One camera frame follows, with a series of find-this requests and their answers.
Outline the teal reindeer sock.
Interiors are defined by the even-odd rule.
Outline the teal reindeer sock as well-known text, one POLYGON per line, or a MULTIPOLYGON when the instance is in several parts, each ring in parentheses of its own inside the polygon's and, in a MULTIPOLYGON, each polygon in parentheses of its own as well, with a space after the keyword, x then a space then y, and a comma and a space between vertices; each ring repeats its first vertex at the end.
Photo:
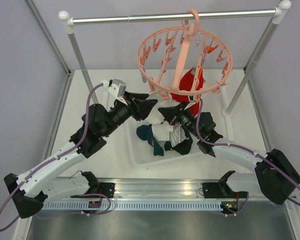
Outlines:
POLYGON ((165 151, 176 151, 180 155, 187 155, 191 151, 193 140, 185 139, 175 146, 172 146, 170 141, 166 141, 164 144, 165 151))

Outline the teal sock front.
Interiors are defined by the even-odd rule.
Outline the teal sock front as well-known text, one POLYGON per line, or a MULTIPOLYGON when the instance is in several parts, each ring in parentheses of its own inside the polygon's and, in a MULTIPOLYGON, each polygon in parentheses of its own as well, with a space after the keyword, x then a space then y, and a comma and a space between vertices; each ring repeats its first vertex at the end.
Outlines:
POLYGON ((139 139, 147 141, 147 143, 153 148, 154 156, 164 156, 164 150, 154 137, 151 124, 139 126, 136 129, 136 135, 139 139))

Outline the black white striped sock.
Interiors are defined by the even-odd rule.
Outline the black white striped sock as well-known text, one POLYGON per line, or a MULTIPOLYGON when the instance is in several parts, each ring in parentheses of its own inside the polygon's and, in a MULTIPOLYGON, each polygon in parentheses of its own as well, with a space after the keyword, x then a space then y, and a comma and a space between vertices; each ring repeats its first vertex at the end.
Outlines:
POLYGON ((169 141, 172 148, 188 139, 189 137, 186 135, 184 128, 180 124, 174 125, 173 130, 169 133, 169 141))

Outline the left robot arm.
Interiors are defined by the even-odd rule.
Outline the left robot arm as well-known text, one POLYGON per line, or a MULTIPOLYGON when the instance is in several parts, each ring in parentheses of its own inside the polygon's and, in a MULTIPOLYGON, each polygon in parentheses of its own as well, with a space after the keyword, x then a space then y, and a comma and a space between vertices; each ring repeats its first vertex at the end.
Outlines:
POLYGON ((105 139, 129 118, 145 120, 157 103, 157 99, 150 98, 146 93, 128 91, 118 97, 109 110, 100 103, 88 103, 82 116, 82 127, 59 151, 22 174, 10 173, 4 177, 18 216, 21 219, 32 217, 46 204, 63 198, 97 196, 99 182, 90 171, 78 177, 57 178, 101 150, 107 143, 105 139))

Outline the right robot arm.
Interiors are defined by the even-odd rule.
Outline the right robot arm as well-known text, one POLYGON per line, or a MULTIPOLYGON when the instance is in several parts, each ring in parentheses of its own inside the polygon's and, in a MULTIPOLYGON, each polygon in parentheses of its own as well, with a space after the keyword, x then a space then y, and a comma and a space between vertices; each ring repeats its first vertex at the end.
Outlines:
POLYGON ((253 150, 230 141, 215 131, 216 124, 210 112, 193 116, 184 102, 160 107, 158 111, 170 125, 180 125, 193 134, 202 153, 231 161, 250 171, 228 171, 218 182, 221 196, 229 198, 235 192, 253 192, 282 205, 300 184, 300 175, 282 151, 253 150))

